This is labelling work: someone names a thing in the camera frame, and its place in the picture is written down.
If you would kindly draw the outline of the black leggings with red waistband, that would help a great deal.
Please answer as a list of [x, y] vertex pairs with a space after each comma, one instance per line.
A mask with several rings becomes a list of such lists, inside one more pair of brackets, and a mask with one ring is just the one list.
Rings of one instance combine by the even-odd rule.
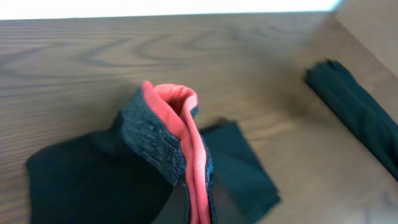
[[109, 129], [27, 160], [32, 223], [256, 223], [279, 190], [234, 121], [198, 129], [197, 94], [144, 82]]

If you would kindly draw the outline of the black folded garment at right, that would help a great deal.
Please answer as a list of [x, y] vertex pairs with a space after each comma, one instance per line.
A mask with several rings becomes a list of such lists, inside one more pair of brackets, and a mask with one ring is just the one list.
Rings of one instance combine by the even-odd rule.
[[337, 60], [318, 62], [305, 83], [397, 178], [397, 123]]

